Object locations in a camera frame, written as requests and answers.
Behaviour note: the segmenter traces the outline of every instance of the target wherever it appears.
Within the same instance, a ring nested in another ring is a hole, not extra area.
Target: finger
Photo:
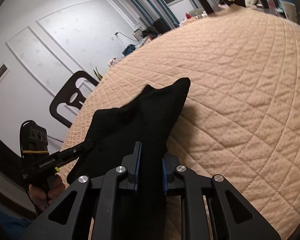
[[[48,192],[48,197],[51,199],[56,199],[64,192],[65,189],[66,189],[66,185],[61,184],[58,187],[55,187],[53,190],[50,190]]]
[[[44,211],[46,208],[44,206],[38,206],[37,207],[41,210],[41,211]]]
[[[35,197],[33,197],[33,196],[31,196],[31,195],[29,195],[30,196],[30,199],[32,200],[32,202],[36,205],[36,206],[38,206],[38,207],[41,207],[41,206],[45,206],[46,205],[46,203],[47,203],[47,200],[45,200],[45,199],[38,199],[38,198],[35,198]]]
[[[44,200],[47,198],[46,193],[34,185],[29,186],[29,194],[30,197],[33,197],[34,199]]]
[[[61,184],[62,184],[62,178],[58,174],[56,174],[55,180],[52,185],[53,185],[53,187],[58,187]]]

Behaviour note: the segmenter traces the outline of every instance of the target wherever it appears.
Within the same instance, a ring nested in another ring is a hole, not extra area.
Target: table
[[[158,37],[110,68],[63,149],[84,140],[97,109],[184,76],[192,84],[169,152],[224,175],[287,239],[300,223],[300,26],[289,20],[232,5]],[[180,239],[178,210],[169,198],[166,239]]]

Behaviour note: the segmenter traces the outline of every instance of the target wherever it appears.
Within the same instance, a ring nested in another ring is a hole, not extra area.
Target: plant leaf
[[[100,75],[100,73],[98,72],[97,67],[96,67],[96,71],[97,71],[97,73],[96,72],[95,73],[96,73],[98,79],[101,81],[101,79],[103,78],[103,76]]]
[[[96,71],[94,69],[93,69],[93,72],[95,73],[95,75],[98,78],[98,80],[101,81],[100,78],[98,77],[98,74],[96,73]]]

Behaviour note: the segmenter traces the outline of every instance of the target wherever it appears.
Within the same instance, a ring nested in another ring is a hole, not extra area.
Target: yellow rubber band
[[[22,151],[22,153],[49,153],[48,151]]]

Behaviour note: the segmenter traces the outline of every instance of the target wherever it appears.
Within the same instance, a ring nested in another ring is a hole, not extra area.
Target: black cable
[[[124,35],[124,34],[122,34],[122,33],[120,33],[120,34],[123,35],[123,36],[125,36],[125,37],[127,37],[128,39],[130,39],[130,40],[132,40],[132,41],[136,41],[136,40],[133,40],[133,39],[131,39],[130,37],[128,37],[128,36],[126,36],[126,35]]]
[[[50,138],[50,139],[52,139],[52,140],[55,140],[55,141],[64,143],[64,141],[62,141],[62,140],[60,140],[60,139],[58,139],[58,138],[55,138],[55,137],[53,137],[53,136],[50,136],[50,135],[48,135],[48,134],[47,134],[47,137]]]
[[[22,149],[22,144],[21,144],[21,131],[22,131],[22,128],[23,128],[27,123],[29,123],[29,122],[32,122],[32,123],[34,123],[35,125],[37,125],[37,124],[35,123],[35,121],[33,121],[33,120],[27,120],[27,121],[25,121],[25,122],[22,123],[22,125],[21,125],[21,127],[20,127],[20,132],[19,132],[20,153],[21,153],[21,162],[22,162],[22,167],[23,167],[23,169],[25,168],[25,164],[24,164],[24,161],[23,161],[23,149]],[[29,195],[29,192],[28,192],[29,187],[26,188],[26,185],[25,185],[25,186],[24,186],[24,189],[25,189],[26,194],[27,194],[28,198],[30,199],[31,203],[34,205],[34,207],[36,207],[37,205],[34,204],[34,202],[32,201],[32,199],[30,198],[30,195]]]

